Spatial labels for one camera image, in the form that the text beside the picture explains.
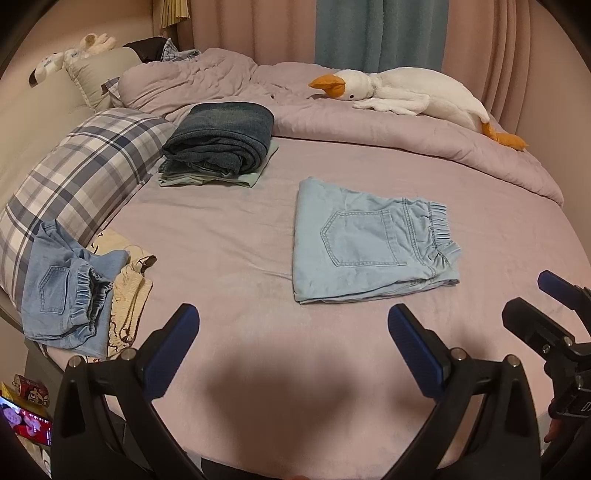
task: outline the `plush toy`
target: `plush toy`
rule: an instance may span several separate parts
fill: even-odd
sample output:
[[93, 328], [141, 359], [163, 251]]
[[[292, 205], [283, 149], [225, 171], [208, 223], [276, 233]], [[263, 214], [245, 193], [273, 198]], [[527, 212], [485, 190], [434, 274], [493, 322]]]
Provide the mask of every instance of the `plush toy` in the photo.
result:
[[41, 83], [48, 75], [61, 70], [64, 64], [64, 53], [52, 53], [39, 62], [35, 69], [34, 76], [37, 83]]
[[96, 35], [95, 33], [89, 33], [80, 41], [80, 49], [90, 55], [98, 55], [107, 50], [113, 50], [117, 39], [110, 37], [106, 33], [102, 35]]
[[103, 33], [102, 35], [89, 33], [80, 40], [78, 46], [69, 48], [65, 52], [48, 55], [40, 61], [39, 65], [29, 78], [29, 84], [36, 85], [41, 83], [48, 75], [61, 70], [64, 65], [67, 67], [78, 60], [88, 58], [92, 55], [98, 55], [107, 50], [112, 50], [116, 43], [117, 39], [108, 36], [106, 33]]
[[482, 103], [460, 82], [435, 70], [400, 67], [382, 73], [341, 70], [313, 80], [312, 88], [331, 98], [355, 100], [354, 108], [424, 115], [483, 133], [501, 145], [523, 150], [527, 144], [517, 135], [497, 133]]
[[77, 47], [70, 48], [64, 52], [64, 64], [66, 67], [69, 67], [78, 60], [86, 59], [92, 55], [98, 55], [107, 50], [112, 50], [116, 43], [117, 39], [108, 36], [106, 33], [103, 33], [102, 35], [89, 33], [80, 40]]

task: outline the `plaid pillow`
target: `plaid pillow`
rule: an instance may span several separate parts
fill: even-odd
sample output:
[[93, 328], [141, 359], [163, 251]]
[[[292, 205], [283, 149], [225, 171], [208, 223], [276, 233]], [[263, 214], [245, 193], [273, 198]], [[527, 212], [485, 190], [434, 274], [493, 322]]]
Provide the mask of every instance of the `plaid pillow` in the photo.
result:
[[97, 113], [29, 174], [0, 213], [0, 286], [20, 311], [39, 223], [57, 219], [82, 245], [145, 183], [176, 126], [126, 108]]
[[109, 93], [113, 106], [125, 106], [123, 100], [121, 100], [121, 97], [119, 96], [119, 77], [107, 80], [100, 86], [100, 88], [103, 95]]
[[162, 50], [161, 61], [182, 61], [191, 60], [197, 55], [201, 54], [199, 50], [183, 50], [178, 51], [178, 48], [174, 45], [172, 39], [168, 39], [164, 44]]

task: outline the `folded light green shirt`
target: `folded light green shirt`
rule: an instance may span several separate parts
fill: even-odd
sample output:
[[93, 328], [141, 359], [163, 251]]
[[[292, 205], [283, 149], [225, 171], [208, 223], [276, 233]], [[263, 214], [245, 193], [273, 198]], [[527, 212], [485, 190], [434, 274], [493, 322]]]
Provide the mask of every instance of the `folded light green shirt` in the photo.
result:
[[208, 183], [212, 180], [219, 180], [225, 181], [228, 183], [235, 183], [236, 185], [240, 185], [242, 187], [249, 187], [251, 188], [256, 181], [261, 176], [262, 171], [269, 163], [269, 160], [273, 156], [273, 153], [277, 151], [279, 148], [279, 143], [274, 138], [271, 138], [271, 145], [269, 145], [269, 151], [267, 152], [267, 156], [262, 161], [261, 166], [258, 167], [252, 173], [245, 173], [243, 175], [239, 175], [238, 177], [217, 177], [214, 175], [204, 175], [203, 173], [173, 173], [173, 174], [160, 174], [158, 178], [158, 183], [161, 187], [171, 187], [174, 185], [203, 185], [204, 183]]

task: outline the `phone screen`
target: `phone screen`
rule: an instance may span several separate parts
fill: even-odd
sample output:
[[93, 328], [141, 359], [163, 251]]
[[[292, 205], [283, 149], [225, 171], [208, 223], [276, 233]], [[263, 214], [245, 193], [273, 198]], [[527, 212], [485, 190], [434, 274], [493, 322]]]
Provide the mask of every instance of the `phone screen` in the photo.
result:
[[42, 445], [51, 445], [51, 422], [0, 397], [0, 417], [21, 437]]

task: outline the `human hand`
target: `human hand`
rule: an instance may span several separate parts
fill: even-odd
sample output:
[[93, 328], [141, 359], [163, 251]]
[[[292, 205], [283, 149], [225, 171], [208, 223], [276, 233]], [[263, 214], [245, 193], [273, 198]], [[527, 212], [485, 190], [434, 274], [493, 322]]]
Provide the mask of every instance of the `human hand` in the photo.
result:
[[544, 437], [544, 441], [546, 443], [550, 443], [553, 440], [556, 440], [558, 434], [560, 433], [560, 427], [562, 426], [562, 420], [552, 419], [550, 422], [550, 428], [548, 429], [548, 433]]

